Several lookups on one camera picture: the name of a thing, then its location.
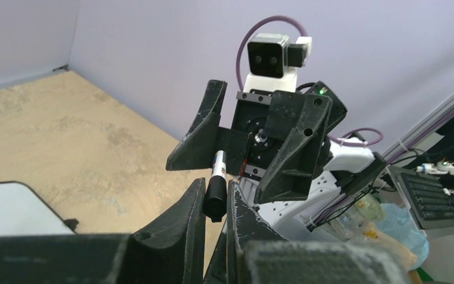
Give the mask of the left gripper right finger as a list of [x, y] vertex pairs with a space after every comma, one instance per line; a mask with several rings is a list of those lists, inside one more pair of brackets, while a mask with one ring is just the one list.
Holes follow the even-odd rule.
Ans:
[[238, 182], [228, 182], [226, 221], [211, 258], [212, 283], [262, 283], [261, 250], [287, 241], [248, 204]]

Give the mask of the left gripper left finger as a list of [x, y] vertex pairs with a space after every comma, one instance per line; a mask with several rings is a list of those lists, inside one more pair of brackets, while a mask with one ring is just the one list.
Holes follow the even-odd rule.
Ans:
[[195, 179], [175, 204], [131, 234], [118, 283], [202, 283], [205, 190], [205, 179]]

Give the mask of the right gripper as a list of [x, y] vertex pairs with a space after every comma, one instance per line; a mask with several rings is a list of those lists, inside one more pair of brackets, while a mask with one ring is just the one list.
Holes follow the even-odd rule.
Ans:
[[[209, 80], [199, 110], [181, 141], [170, 153], [166, 170], [211, 167], [213, 152], [226, 152], [226, 175], [260, 183], [254, 202], [304, 201], [310, 192], [318, 164], [332, 99], [323, 95], [285, 91], [236, 94], [230, 128], [219, 127], [227, 89], [221, 80]], [[285, 140], [279, 128], [296, 117]], [[267, 120], [276, 119], [276, 123]]]

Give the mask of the black marker cap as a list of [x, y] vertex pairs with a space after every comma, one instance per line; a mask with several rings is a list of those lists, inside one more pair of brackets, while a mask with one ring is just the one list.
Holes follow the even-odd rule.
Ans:
[[222, 176], [213, 176], [209, 180], [203, 200], [203, 213], [212, 222], [221, 222], [227, 210], [226, 180]]

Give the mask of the white whiteboard marker pen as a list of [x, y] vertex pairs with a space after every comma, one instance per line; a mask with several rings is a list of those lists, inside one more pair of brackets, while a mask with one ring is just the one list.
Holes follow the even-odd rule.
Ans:
[[218, 150], [213, 159], [211, 178], [215, 183], [226, 183], [226, 152]]

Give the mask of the white whiteboard black frame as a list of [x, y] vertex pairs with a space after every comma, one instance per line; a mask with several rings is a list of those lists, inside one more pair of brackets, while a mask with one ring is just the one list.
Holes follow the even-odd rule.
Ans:
[[74, 233], [28, 185], [0, 182], [0, 237]]

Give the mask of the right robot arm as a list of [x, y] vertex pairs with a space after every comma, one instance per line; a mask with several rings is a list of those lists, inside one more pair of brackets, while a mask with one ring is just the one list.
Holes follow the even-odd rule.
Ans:
[[317, 223], [385, 166], [354, 133], [329, 137], [347, 109], [323, 82], [248, 78], [229, 128], [219, 126], [226, 83], [208, 82], [189, 131], [169, 155], [168, 171], [221, 168], [239, 177], [246, 202], [281, 227], [296, 215]]

